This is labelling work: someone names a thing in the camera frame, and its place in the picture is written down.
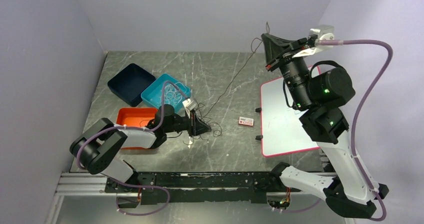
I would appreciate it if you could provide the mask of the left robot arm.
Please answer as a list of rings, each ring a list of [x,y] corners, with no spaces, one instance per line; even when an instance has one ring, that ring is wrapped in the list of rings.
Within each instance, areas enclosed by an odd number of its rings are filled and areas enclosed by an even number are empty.
[[[139,178],[130,164],[116,157],[122,148],[153,150],[168,139],[169,133],[187,132],[193,138],[211,130],[193,108],[180,116],[172,105],[164,104],[143,127],[118,125],[101,118],[73,141],[69,151],[90,174],[111,177],[124,191],[132,192],[138,187]]]

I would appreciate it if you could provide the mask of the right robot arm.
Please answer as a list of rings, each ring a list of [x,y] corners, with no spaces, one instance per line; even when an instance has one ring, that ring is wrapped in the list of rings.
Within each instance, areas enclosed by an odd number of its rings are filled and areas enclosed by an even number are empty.
[[[337,215],[349,219],[376,221],[376,204],[383,204],[389,193],[387,185],[375,181],[356,149],[356,125],[360,111],[370,92],[385,72],[393,57],[393,49],[386,42],[373,39],[335,40],[310,34],[298,40],[287,40],[263,33],[266,70],[280,70],[284,94],[290,94],[290,107],[302,112],[301,126],[329,159],[335,177],[320,176],[281,162],[270,172],[270,186],[275,191],[297,189],[320,200]],[[352,123],[348,123],[341,107],[355,95],[347,70],[333,60],[322,60],[316,66],[331,66],[317,76],[304,61],[319,47],[342,45],[377,45],[387,50],[387,58],[363,95]]]

